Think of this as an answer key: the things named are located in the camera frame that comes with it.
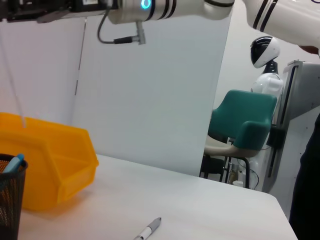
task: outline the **yellow plastic bin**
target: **yellow plastic bin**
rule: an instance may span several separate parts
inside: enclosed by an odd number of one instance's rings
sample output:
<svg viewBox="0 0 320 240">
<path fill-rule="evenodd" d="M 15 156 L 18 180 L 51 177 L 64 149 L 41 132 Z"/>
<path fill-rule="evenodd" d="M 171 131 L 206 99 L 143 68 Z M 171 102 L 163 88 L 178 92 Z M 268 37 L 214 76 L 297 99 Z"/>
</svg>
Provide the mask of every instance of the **yellow plastic bin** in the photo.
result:
<svg viewBox="0 0 320 240">
<path fill-rule="evenodd" d="M 86 130 L 0 113 L 0 153 L 24 154 L 26 172 L 22 207 L 50 209 L 91 184 L 99 165 Z"/>
</svg>

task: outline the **chair seat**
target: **chair seat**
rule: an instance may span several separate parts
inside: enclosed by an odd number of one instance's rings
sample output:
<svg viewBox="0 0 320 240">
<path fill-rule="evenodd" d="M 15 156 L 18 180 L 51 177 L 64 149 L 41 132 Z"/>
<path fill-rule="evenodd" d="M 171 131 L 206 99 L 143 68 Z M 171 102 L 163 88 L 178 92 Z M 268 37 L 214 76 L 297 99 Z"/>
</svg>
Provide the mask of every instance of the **chair seat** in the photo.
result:
<svg viewBox="0 0 320 240">
<path fill-rule="evenodd" d="M 257 155 L 259 151 L 242 149 L 234 145 L 229 145 L 224 142 L 215 140 L 210 136 L 206 136 L 204 154 L 210 156 L 224 156 L 224 157 L 238 157 L 238 158 L 251 158 Z"/>
</svg>

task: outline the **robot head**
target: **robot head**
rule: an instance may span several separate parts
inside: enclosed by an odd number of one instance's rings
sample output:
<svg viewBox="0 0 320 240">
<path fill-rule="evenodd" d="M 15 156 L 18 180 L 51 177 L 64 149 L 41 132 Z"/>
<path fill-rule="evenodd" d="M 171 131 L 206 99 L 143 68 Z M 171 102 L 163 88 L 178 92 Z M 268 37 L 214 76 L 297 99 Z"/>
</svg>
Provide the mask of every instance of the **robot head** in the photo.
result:
<svg viewBox="0 0 320 240">
<path fill-rule="evenodd" d="M 263 67 L 279 55 L 279 41 L 272 36 L 259 37 L 251 44 L 251 61 L 256 69 Z"/>
</svg>

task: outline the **white marker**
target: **white marker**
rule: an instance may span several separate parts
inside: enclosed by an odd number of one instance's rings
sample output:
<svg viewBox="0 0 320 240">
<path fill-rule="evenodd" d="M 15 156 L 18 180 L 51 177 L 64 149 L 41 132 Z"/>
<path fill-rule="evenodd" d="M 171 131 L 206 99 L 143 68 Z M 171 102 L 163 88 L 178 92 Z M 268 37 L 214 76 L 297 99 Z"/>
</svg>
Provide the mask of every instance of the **white marker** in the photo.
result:
<svg viewBox="0 0 320 240">
<path fill-rule="evenodd" d="M 161 224 L 161 217 L 156 218 L 134 240 L 146 240 Z"/>
</svg>

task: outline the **black stripe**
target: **black stripe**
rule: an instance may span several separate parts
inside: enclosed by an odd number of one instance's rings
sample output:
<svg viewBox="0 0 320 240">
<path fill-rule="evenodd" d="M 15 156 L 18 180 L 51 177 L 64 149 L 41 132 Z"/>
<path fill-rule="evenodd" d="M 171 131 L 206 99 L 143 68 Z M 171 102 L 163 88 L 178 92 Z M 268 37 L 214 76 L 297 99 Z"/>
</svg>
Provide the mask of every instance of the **black stripe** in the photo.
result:
<svg viewBox="0 0 320 240">
<path fill-rule="evenodd" d="M 254 24 L 253 24 L 253 26 L 252 26 L 254 29 L 257 29 L 258 23 L 259 23 L 259 21 L 260 21 L 260 18 L 261 18 L 261 16 L 262 16 L 262 13 L 264 12 L 264 10 L 265 10 L 265 8 L 266 8 L 266 6 L 267 6 L 267 3 L 268 3 L 268 0 L 263 0 L 263 3 L 262 3 L 262 5 L 261 5 L 261 7 L 260 7 L 260 10 L 258 11 L 258 14 L 256 15 L 256 18 L 255 18 L 255 20 L 254 20 Z"/>
<path fill-rule="evenodd" d="M 151 0 L 151 9 L 150 9 L 150 13 L 149 13 L 149 16 L 146 19 L 146 21 L 150 20 L 153 17 L 153 15 L 155 13 L 155 9 L 156 9 L 156 0 Z"/>
<path fill-rule="evenodd" d="M 167 14 L 168 10 L 169 10 L 169 5 L 170 5 L 170 0 L 165 0 L 165 7 L 164 7 L 164 10 L 163 10 L 163 13 L 161 15 L 161 17 L 158 19 L 163 19 L 165 17 L 165 15 Z"/>
<path fill-rule="evenodd" d="M 275 6 L 277 5 L 277 2 L 278 2 L 278 0 L 273 0 L 273 2 L 271 3 L 271 6 L 270 6 L 268 12 L 266 13 L 266 15 L 264 17 L 264 20 L 262 22 L 262 25 L 260 27 L 260 32 L 264 32 L 265 31 L 265 27 L 266 27 L 266 25 L 268 23 L 268 20 L 269 20 L 269 18 L 271 16 L 273 10 L 275 9 Z"/>
<path fill-rule="evenodd" d="M 221 3 L 221 2 L 218 2 L 218 1 L 213 1 L 213 0 L 204 0 L 207 4 L 210 4 L 210 5 L 214 5 L 214 6 L 217 6 L 217 7 L 222 7 L 222 8 L 230 8 L 232 7 L 235 2 L 231 2 L 231 3 Z"/>
<path fill-rule="evenodd" d="M 171 11 L 170 11 L 169 15 L 166 17 L 166 19 L 170 18 L 174 14 L 174 12 L 176 10 L 176 6 L 177 6 L 177 0 L 173 0 Z"/>
</svg>

